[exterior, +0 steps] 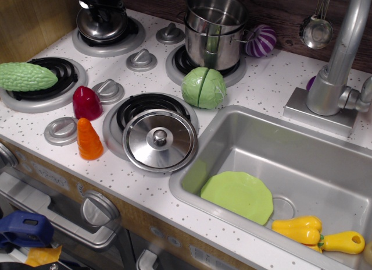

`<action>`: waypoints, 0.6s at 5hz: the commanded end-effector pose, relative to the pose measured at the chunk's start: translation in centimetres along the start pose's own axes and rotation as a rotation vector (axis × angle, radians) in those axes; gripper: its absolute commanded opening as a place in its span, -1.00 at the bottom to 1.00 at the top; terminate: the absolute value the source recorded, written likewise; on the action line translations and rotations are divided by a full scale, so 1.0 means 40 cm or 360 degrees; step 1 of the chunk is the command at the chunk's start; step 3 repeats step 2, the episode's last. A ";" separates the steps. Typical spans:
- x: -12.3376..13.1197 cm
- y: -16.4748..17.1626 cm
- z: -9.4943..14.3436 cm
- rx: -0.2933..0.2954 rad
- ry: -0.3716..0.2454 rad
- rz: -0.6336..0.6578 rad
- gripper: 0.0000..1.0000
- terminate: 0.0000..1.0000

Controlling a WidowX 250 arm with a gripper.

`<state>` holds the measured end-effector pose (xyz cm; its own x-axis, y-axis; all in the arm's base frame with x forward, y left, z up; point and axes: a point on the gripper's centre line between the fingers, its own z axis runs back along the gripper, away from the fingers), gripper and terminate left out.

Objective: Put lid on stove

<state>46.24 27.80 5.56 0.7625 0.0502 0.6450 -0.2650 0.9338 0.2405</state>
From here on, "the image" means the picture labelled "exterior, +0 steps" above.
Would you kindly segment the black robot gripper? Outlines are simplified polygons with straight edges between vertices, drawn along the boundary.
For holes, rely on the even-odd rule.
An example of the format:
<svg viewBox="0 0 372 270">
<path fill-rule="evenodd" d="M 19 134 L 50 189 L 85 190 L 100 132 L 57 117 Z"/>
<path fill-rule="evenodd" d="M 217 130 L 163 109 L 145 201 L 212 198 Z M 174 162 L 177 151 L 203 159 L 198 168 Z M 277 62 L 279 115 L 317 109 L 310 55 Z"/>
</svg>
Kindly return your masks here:
<svg viewBox="0 0 372 270">
<path fill-rule="evenodd" d="M 87 7 L 90 6 L 101 8 L 101 16 L 99 10 L 96 8 L 91 8 L 90 13 L 92 19 L 95 22 L 101 22 L 102 20 L 106 23 L 110 22 L 112 19 L 112 11 L 117 11 L 124 13 L 126 11 L 126 7 L 122 0 L 79 0 Z"/>
</svg>

